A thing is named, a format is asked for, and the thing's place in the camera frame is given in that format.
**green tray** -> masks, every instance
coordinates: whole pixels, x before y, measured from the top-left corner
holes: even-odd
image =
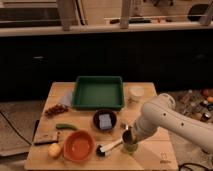
[[[76,81],[72,106],[76,109],[124,106],[122,78],[119,76],[79,76]]]

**black bowl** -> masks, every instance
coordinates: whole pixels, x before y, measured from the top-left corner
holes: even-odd
[[[108,129],[101,129],[100,128],[100,119],[99,117],[101,115],[104,115],[104,114],[109,114],[109,117],[110,117],[110,120],[111,120],[111,124],[112,126]],[[93,116],[93,124],[95,125],[95,127],[100,130],[100,131],[103,131],[103,132],[108,132],[108,131],[111,131],[115,125],[116,125],[116,122],[117,122],[117,116],[116,114],[110,110],[110,109],[101,109],[101,110],[98,110],[94,116]]]

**egg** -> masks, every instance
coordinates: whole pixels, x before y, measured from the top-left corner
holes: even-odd
[[[55,159],[55,158],[59,157],[60,153],[61,153],[61,147],[57,143],[53,143],[49,146],[48,155],[51,158]]]

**small bowl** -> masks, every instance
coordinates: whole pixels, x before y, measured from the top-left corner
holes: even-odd
[[[64,157],[70,161],[82,162],[91,157],[94,147],[94,139],[87,131],[75,131],[65,140]]]
[[[109,114],[109,118],[111,120],[111,127],[107,128],[107,129],[102,129],[100,127],[100,116],[101,115],[104,115],[104,114]],[[99,130],[99,131],[102,131],[102,132],[109,132],[111,131],[115,125],[116,125],[116,122],[117,122],[117,116],[116,114],[110,110],[110,109],[101,109],[101,110],[98,110],[94,116],[93,116],[93,124],[95,125],[95,127]]]
[[[129,88],[129,94],[132,101],[138,102],[144,95],[144,88],[141,86],[131,86]]]

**small dish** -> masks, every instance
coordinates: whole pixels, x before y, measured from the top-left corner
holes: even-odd
[[[110,109],[98,110],[93,116],[93,124],[102,132],[111,131],[117,122],[116,114]]]
[[[141,86],[131,86],[129,88],[130,99],[138,102],[144,94],[144,89]]]
[[[64,157],[70,161],[82,162],[91,157],[94,147],[94,139],[87,131],[75,131],[65,140]]]

